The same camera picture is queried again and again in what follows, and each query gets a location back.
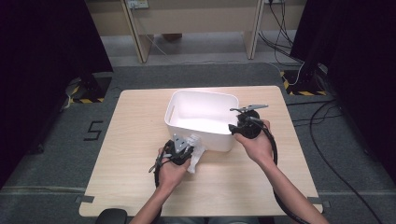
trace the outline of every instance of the hand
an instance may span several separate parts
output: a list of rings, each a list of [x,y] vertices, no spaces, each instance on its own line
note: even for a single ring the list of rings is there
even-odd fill
[[[262,121],[264,122],[265,126],[267,126],[268,131],[271,132],[270,122],[265,119],[262,119]],[[253,161],[260,163],[260,162],[268,162],[273,160],[273,151],[270,140],[264,134],[263,131],[261,131],[260,134],[254,139],[248,139],[240,133],[236,133],[233,136],[236,139],[236,141],[238,141],[239,143],[242,144],[242,146],[244,146],[247,155]]]
[[[163,158],[162,163],[159,188],[173,191],[180,184],[184,174],[186,174],[191,159],[186,160],[182,165],[176,165],[169,161],[168,158]]]

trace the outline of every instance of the forearm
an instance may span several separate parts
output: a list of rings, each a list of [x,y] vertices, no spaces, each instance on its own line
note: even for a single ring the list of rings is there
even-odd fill
[[[171,195],[171,189],[157,188],[130,224],[151,223]]]
[[[318,209],[305,198],[272,161],[259,161],[258,164],[277,196],[294,215],[309,223],[328,223]]]

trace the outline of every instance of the gray carpet floor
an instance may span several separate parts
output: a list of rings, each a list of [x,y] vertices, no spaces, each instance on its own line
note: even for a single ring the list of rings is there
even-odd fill
[[[0,191],[0,223],[94,223],[81,217],[76,199],[84,194],[106,129],[120,93],[132,89],[162,89],[215,86],[276,85],[283,93],[294,120],[300,144],[319,196],[328,206],[324,216],[331,223],[376,223],[363,202],[334,174],[311,138],[309,120],[328,101],[326,96],[292,96],[283,88],[279,70],[268,63],[157,65],[115,67],[105,100],[100,104],[71,104],[58,115],[43,143],[42,154],[26,155]],[[383,223],[396,223],[396,189],[381,164],[364,152],[359,137],[337,102],[317,115],[326,119],[313,126],[313,136],[333,169],[374,209]],[[101,130],[98,140],[87,133],[92,121]],[[275,223],[290,223],[275,217]]]

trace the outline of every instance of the person's left hand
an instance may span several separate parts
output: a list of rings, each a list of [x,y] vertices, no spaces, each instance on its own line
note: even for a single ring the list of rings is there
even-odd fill
[[[173,191],[180,184],[184,174],[186,174],[191,164],[191,159],[186,160],[182,165],[176,165],[169,161],[168,158],[163,158],[162,163],[159,188]]]

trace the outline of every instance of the white container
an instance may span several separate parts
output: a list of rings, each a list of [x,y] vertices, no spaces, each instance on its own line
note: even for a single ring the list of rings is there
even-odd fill
[[[206,91],[176,91],[169,102],[165,123],[171,136],[192,134],[207,150],[229,151],[234,138],[228,124],[236,125],[238,99],[230,94]]]

